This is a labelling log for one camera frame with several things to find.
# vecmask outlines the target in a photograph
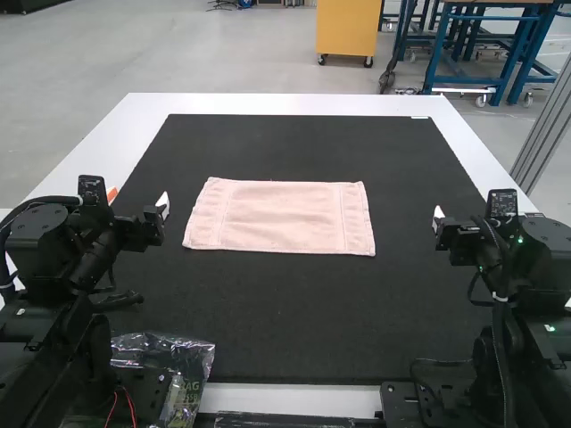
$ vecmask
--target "pink towel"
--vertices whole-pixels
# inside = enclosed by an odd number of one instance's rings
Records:
[[[375,256],[365,186],[211,177],[182,244],[196,250]]]

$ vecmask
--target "black foam mat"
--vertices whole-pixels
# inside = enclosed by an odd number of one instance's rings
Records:
[[[362,180],[377,255],[183,248],[208,177]],[[123,252],[115,264],[120,288],[146,303],[112,314],[112,326],[215,342],[212,381],[408,377],[416,357],[469,358],[490,318],[467,302],[472,270],[434,251],[434,206],[468,218],[484,212],[484,200],[430,119],[171,115],[113,208],[140,212],[164,190],[164,245]]]

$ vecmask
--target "table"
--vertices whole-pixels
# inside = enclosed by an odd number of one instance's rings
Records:
[[[492,188],[513,187],[518,191],[520,210],[537,211],[448,100],[438,95],[129,94],[28,198],[75,194],[80,174],[104,176],[108,186],[120,189],[172,113],[430,117],[484,198]],[[0,210],[0,215],[8,212]],[[209,383],[201,412],[371,418],[381,408],[378,389],[360,385]]]

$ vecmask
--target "concrete floor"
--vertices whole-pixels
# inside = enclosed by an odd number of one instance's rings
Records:
[[[205,9],[206,0],[74,0],[0,15],[0,208],[20,202],[129,92],[375,94],[393,43],[379,34],[372,70],[342,58],[319,67],[315,10]],[[557,20],[548,39],[542,53],[560,67],[571,20]],[[422,86],[425,69],[422,57],[400,63],[397,86]],[[542,107],[541,97],[529,110],[452,102],[506,169]],[[562,145],[532,199],[571,224],[571,144]]]

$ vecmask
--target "plastic bag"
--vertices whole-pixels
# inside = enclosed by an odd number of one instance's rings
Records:
[[[131,333],[112,338],[112,366],[165,368],[172,375],[161,416],[149,428],[190,428],[193,425],[204,385],[211,373],[214,345],[185,337],[157,333]],[[65,428],[104,426],[100,418],[69,416]],[[130,424],[110,424],[130,427]]]

